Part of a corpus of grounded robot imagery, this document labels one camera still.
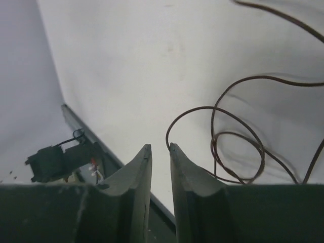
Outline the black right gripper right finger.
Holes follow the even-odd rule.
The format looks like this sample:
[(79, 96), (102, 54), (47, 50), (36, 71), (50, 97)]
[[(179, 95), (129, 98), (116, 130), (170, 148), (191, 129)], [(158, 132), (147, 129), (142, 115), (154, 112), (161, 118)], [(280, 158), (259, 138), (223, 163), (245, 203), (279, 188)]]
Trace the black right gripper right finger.
[(178, 242), (323, 242), (322, 185), (226, 185), (170, 158)]

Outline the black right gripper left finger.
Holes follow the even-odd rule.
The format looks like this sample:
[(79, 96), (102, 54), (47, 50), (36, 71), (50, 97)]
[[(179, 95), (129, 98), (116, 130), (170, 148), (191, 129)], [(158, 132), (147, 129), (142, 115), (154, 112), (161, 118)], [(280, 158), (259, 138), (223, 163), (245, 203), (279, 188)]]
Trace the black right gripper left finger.
[(146, 144), (98, 185), (2, 185), (1, 242), (146, 242), (151, 174)]

